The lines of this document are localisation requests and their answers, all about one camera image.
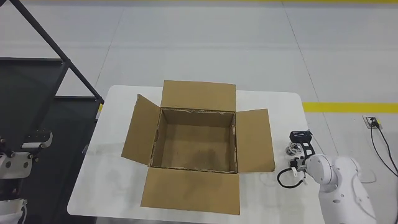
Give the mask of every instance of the cardboard box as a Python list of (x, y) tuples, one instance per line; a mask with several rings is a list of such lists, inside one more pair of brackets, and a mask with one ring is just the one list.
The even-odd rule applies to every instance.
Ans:
[(268, 111), (236, 112), (230, 84), (164, 81), (138, 95), (122, 156), (149, 166), (141, 206), (240, 214), (241, 172), (275, 169)]

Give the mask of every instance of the electrical outlet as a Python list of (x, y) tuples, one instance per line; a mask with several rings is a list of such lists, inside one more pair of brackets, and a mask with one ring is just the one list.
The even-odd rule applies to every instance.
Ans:
[(363, 118), (363, 120), (365, 121), (366, 127), (367, 127), (368, 129), (371, 129), (372, 119), (373, 119), (373, 118), (375, 118), (376, 121), (379, 123), (379, 128), (380, 128), (380, 129), (383, 129), (383, 127), (381, 126), (380, 119), (376, 118), (376, 116), (363, 115), (362, 118)]

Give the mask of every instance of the metal rack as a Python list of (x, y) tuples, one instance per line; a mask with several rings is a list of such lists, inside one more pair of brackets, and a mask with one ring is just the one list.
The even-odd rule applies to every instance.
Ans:
[[(0, 0), (0, 7), (6, 1)], [(11, 157), (32, 133), (53, 134), (52, 145), (35, 154), (23, 187), (18, 179), (0, 180), (0, 195), (7, 191), (27, 199), (27, 223), (94, 223), (95, 217), (69, 215), (67, 203), (104, 99), (20, 0), (9, 1), (60, 58), (0, 58), (0, 137)], [(68, 69), (94, 96), (55, 96)]]

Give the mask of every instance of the metal pole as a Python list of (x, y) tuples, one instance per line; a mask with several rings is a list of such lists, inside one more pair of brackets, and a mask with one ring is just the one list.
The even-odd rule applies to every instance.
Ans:
[(25, 6), (20, 2), (20, 0), (10, 0), (10, 2), (17, 8), (17, 10), (25, 17), (25, 19), (31, 24), (31, 26), (43, 37), (43, 39), (49, 44), (49, 46), (59, 55), (59, 57), (69, 64), (70, 69), (75, 73), (75, 75), (83, 82), (85, 86), (91, 91), (91, 93), (100, 100), (103, 104), (104, 99), (98, 94), (93, 86), (88, 82), (88, 80), (80, 73), (79, 69), (72, 63), (72, 61), (63, 53), (61, 48), (54, 42), (54, 40), (48, 35), (48, 33), (43, 29), (43, 27), (37, 22), (37, 20), (32, 16), (32, 14), (25, 8)]

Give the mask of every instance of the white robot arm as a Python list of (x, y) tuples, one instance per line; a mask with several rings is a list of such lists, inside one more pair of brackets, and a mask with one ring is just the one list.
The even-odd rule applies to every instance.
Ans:
[[(301, 154), (289, 162), (289, 169), (302, 171), (320, 184), (319, 202), (325, 224), (376, 224), (376, 217), (368, 193), (359, 181), (359, 164), (349, 157), (331, 157), (315, 154), (310, 144), (310, 131), (292, 132), (291, 143), (286, 148), (290, 156)], [(291, 189), (299, 186), (303, 180), (293, 186), (279, 184)]]
[(306, 173), (320, 184), (325, 224), (376, 224), (369, 195), (359, 181), (360, 167), (349, 157), (316, 154), (305, 161)]

